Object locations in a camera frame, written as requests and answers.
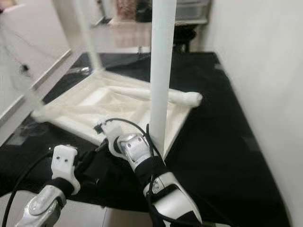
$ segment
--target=white pole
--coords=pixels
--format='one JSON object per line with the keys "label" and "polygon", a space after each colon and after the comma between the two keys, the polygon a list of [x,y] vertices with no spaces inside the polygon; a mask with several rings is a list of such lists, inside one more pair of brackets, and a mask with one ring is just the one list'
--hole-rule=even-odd
{"label": "white pole", "polygon": [[87,22],[87,19],[84,14],[83,10],[83,4],[85,1],[84,0],[73,0],[75,12],[76,12],[76,17],[78,19],[81,33],[84,39],[84,42],[86,43],[86,46],[89,51],[89,59],[91,62],[91,66],[94,71],[96,72],[101,72],[103,70],[102,63],[100,56],[96,52],[96,48],[93,44],[93,40],[91,37],[91,31],[89,28],[89,24]]}
{"label": "white pole", "polygon": [[162,156],[176,6],[177,0],[152,1],[150,134]]}

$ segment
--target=black tablecloth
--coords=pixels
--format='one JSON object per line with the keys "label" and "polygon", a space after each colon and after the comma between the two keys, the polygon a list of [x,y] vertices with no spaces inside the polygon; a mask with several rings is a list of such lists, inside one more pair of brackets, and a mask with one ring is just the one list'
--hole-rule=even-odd
{"label": "black tablecloth", "polygon": [[[149,54],[100,54],[107,70],[149,81]],[[87,54],[73,65],[89,66]],[[86,76],[65,75],[45,97],[50,102]],[[203,94],[166,159],[168,168],[197,203],[203,219],[226,223],[211,203],[237,226],[289,226],[283,202],[232,87],[214,53],[174,54],[170,87]],[[71,144],[78,151],[91,143],[51,124],[22,123],[28,137],[22,146],[0,148],[0,195],[12,190],[24,168],[48,147]],[[21,185],[38,192],[51,177],[51,159],[41,162]],[[143,194],[129,165],[103,152],[86,171],[97,185],[86,183],[72,200],[125,210],[147,211]]]}

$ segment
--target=floor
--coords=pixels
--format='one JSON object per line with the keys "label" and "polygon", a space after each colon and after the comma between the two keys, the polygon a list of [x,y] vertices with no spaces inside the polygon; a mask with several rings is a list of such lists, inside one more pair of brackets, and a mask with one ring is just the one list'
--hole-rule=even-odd
{"label": "floor", "polygon": [[[112,39],[112,33],[106,26],[99,26],[94,29],[93,35],[97,52],[137,52],[138,48],[123,48],[115,47]],[[53,75],[45,81],[37,90],[39,97],[44,97],[50,89],[58,82],[64,73],[77,60],[85,47],[81,44],[81,38],[75,37],[74,42],[71,43],[71,56],[53,73]],[[193,41],[191,51],[198,50],[199,45],[197,40]],[[143,48],[143,52],[149,52],[149,47]],[[23,119],[31,112],[31,107],[28,103],[23,104],[18,111],[0,128],[0,144],[2,144],[7,137],[18,127]],[[35,195],[30,192],[20,191],[16,194],[12,209],[9,216],[8,227],[14,226],[22,217],[23,208],[26,203]],[[0,222],[4,210],[9,199],[9,194],[0,198]],[[102,208],[100,206],[68,201],[62,210],[59,221],[56,227],[149,227],[152,226],[151,219],[147,213],[122,211],[111,208]],[[224,227],[225,225],[217,224],[217,227]]]}

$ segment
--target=plastic container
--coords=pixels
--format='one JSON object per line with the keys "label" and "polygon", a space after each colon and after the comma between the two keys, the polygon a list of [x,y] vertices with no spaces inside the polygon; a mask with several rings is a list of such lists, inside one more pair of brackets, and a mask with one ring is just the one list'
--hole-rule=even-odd
{"label": "plastic container", "polygon": [[209,0],[178,0],[176,20],[195,20],[206,17]]}

